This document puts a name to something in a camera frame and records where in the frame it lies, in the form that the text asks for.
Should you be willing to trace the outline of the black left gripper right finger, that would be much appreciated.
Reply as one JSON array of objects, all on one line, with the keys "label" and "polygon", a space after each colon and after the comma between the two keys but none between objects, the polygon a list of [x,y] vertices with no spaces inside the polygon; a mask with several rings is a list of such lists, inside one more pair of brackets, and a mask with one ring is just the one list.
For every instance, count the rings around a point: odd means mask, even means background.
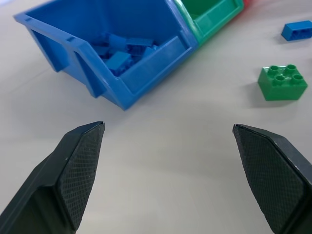
[{"label": "black left gripper right finger", "polygon": [[273,233],[312,232],[312,165],[283,136],[233,126],[249,187]]}]

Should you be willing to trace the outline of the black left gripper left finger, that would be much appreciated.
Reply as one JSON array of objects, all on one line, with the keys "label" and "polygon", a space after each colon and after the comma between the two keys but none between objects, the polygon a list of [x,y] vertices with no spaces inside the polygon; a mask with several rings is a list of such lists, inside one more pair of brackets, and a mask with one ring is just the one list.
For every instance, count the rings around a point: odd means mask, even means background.
[{"label": "black left gripper left finger", "polygon": [[67,132],[0,215],[2,234],[74,234],[95,181],[105,124]]}]

